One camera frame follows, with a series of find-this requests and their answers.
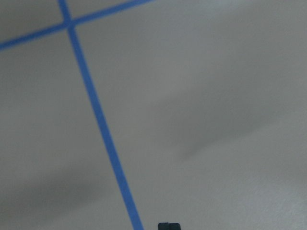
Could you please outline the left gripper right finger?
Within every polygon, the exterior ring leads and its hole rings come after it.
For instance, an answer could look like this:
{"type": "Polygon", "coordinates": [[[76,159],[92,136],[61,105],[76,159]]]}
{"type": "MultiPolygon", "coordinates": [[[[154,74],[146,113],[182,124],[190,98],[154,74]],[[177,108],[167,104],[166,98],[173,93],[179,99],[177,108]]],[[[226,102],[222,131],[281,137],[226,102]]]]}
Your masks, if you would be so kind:
{"type": "Polygon", "coordinates": [[[179,223],[170,223],[169,229],[170,230],[180,230],[180,224],[179,223]]]}

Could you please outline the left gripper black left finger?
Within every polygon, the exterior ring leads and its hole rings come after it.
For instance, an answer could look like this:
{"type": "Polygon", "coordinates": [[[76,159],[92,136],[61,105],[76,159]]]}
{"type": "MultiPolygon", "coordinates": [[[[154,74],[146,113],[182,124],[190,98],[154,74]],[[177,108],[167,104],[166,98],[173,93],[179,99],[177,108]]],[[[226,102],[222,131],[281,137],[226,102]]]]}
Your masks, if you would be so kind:
{"type": "Polygon", "coordinates": [[[158,224],[158,230],[170,230],[168,222],[162,222],[158,224]]]}

